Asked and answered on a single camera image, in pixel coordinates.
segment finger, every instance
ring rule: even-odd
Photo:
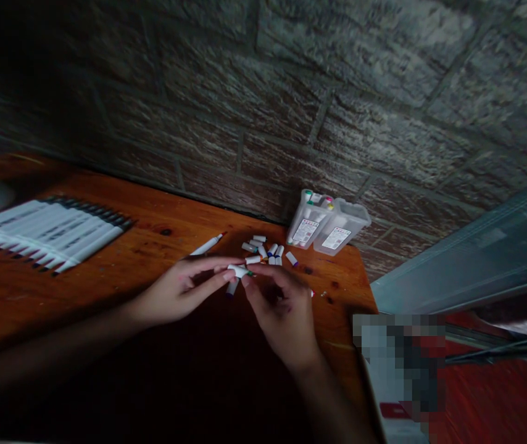
[[[272,278],[276,285],[283,290],[289,289],[297,282],[296,278],[282,267],[253,264],[248,265],[247,268],[254,273]]]
[[[197,286],[185,293],[186,297],[192,298],[196,303],[195,306],[200,305],[208,296],[216,290],[227,284],[228,281],[234,278],[233,270],[226,270],[224,273],[218,273],[208,279],[202,285]]]
[[[244,263],[245,259],[233,257],[210,257],[195,260],[185,260],[183,272],[191,276],[203,271],[212,270],[218,266],[229,266],[231,264],[240,265]]]
[[[258,322],[261,324],[261,320],[263,320],[263,317],[266,315],[266,313],[270,311],[270,304],[262,295],[261,290],[255,283],[253,278],[249,276],[243,276],[243,278],[241,278],[241,283],[245,288],[247,300],[251,304],[251,308],[253,308],[255,317],[257,317]]]

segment stone wall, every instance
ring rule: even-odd
[[[365,204],[371,281],[527,187],[527,0],[0,1],[0,152],[287,223]]]

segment wood grain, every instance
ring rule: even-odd
[[[212,251],[241,257],[247,254],[241,243],[253,234],[264,234],[269,242],[279,244],[286,237],[282,226],[43,157],[0,157],[0,179],[15,187],[21,201],[70,195],[113,207],[137,221],[95,256],[55,278],[0,252],[0,348],[134,297],[174,262],[222,231],[228,235]],[[161,234],[165,229],[171,230],[170,235]],[[287,250],[301,264],[294,271],[317,293],[312,303],[320,346],[347,396],[366,418],[367,396],[347,315],[352,310],[376,313],[360,254],[353,247],[336,257],[312,249]],[[262,440],[278,438],[278,434],[284,440],[291,433],[302,438],[307,424],[305,416],[294,416],[296,408],[302,409],[300,398],[269,349],[239,286],[234,299],[227,299],[221,290],[186,319],[147,331],[94,364],[63,386],[30,422],[21,424],[16,437],[75,440],[93,436],[88,434],[89,427],[99,433],[102,421],[90,425],[82,419],[85,413],[94,415],[99,406],[117,410],[114,406],[124,400],[127,405],[135,402],[138,393],[143,393],[146,409],[132,409],[125,419],[113,416],[117,426],[109,421],[108,435],[113,434],[116,441],[127,436],[120,429],[132,424],[140,427],[142,423],[147,439],[158,433],[159,420],[153,425],[149,421],[156,413],[146,412],[151,408],[162,412],[161,396],[176,403],[167,422],[179,433],[182,429],[188,433],[179,421],[184,414],[199,411],[202,421],[212,423],[204,413],[209,410],[202,407],[213,402],[225,406],[215,416],[227,417],[219,418],[216,428],[226,424],[227,415],[243,421],[244,427],[233,429],[237,437],[252,433],[249,427],[260,427],[247,418],[248,413],[278,424],[272,428],[276,432],[262,432]],[[243,403],[253,410],[245,410]],[[69,418],[67,425],[56,424],[50,414]],[[202,432],[191,433],[198,437]]]

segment sticker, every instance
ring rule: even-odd
[[[297,242],[307,243],[318,226],[319,224],[317,222],[303,219],[299,227],[296,229],[293,239]]]
[[[335,250],[351,234],[352,234],[352,231],[348,231],[340,227],[335,227],[333,231],[330,233],[330,235],[327,237],[327,239],[325,239],[325,241],[321,244],[321,246],[329,248],[331,250]]]

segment plastic marker case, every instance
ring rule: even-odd
[[[321,208],[327,196],[312,193],[311,190],[301,191],[301,202],[296,210],[288,231],[286,243],[306,250],[313,243],[325,224],[335,212],[335,209]]]
[[[313,243],[315,251],[329,256],[338,254],[350,239],[371,223],[364,205],[348,203],[344,199],[336,199],[334,204],[334,214]]]

